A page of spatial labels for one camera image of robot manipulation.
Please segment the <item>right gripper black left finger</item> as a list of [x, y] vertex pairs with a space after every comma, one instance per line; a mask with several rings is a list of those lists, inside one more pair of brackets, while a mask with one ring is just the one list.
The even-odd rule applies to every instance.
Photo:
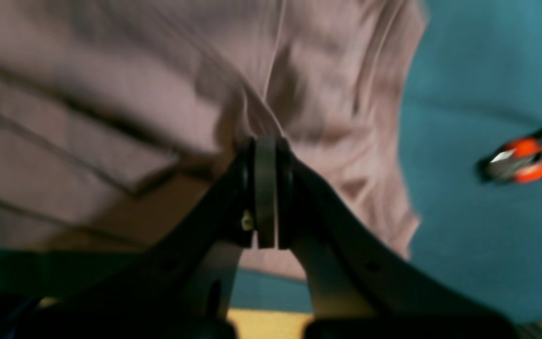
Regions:
[[146, 255], [31, 315], [19, 339], [235, 339], [226, 319], [243, 249], [275, 247], [277, 139], [250, 140], [196, 207]]

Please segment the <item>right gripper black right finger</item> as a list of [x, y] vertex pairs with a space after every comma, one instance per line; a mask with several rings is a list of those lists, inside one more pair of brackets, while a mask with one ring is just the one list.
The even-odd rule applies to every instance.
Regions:
[[277, 142], [278, 246], [307, 275], [305, 339], [514, 339], [500, 313], [419, 272], [377, 240], [318, 174]]

